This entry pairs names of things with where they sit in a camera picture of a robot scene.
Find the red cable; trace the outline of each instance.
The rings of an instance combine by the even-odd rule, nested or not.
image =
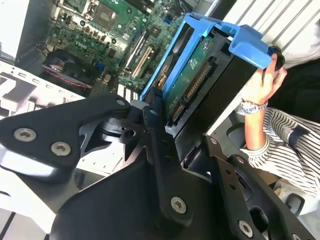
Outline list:
[[[56,77],[56,78],[59,78],[61,79],[62,81],[65,81],[66,83],[68,84],[71,84],[71,85],[74,85],[74,86],[77,86],[77,87],[81,87],[81,88],[85,88],[85,89],[90,89],[90,87],[88,87],[87,85],[84,85],[84,84],[80,84],[80,83],[76,83],[76,82],[72,82],[72,81],[69,81],[67,79],[64,79],[62,76],[59,76],[57,74],[55,74],[54,72],[52,71],[49,71],[47,69],[43,69],[45,72],[47,72],[48,74]]]

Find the finger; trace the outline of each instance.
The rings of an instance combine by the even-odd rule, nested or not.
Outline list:
[[[255,73],[251,77],[251,84],[253,89],[258,90],[262,88],[263,83],[262,83],[262,74],[263,70],[262,69],[257,69]]]
[[[265,70],[264,81],[270,80],[270,79],[272,81],[274,80],[277,58],[278,58],[277,54],[275,54],[275,53],[272,54],[272,56],[271,56],[272,61],[271,61],[270,65]]]
[[[273,82],[273,92],[274,93],[281,87],[286,76],[287,76],[287,70],[284,67],[280,68],[278,71],[278,75],[276,76],[276,78]]]

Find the hand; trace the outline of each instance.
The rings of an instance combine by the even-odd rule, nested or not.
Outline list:
[[[272,62],[266,68],[264,79],[263,70],[258,69],[244,86],[242,99],[257,105],[264,104],[271,98],[283,83],[287,71],[282,67],[279,69],[275,77],[275,67],[277,63],[277,55],[272,55]]]

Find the motherboard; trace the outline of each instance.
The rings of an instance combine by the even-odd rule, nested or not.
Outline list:
[[[141,93],[189,6],[182,0],[60,0],[48,46],[96,66],[115,91]]]

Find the watch face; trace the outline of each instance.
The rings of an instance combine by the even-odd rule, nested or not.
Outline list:
[[[252,103],[252,102],[248,102],[248,101],[244,101],[242,103],[242,107],[245,113],[247,114],[255,114],[257,112],[259,112],[259,106]]]

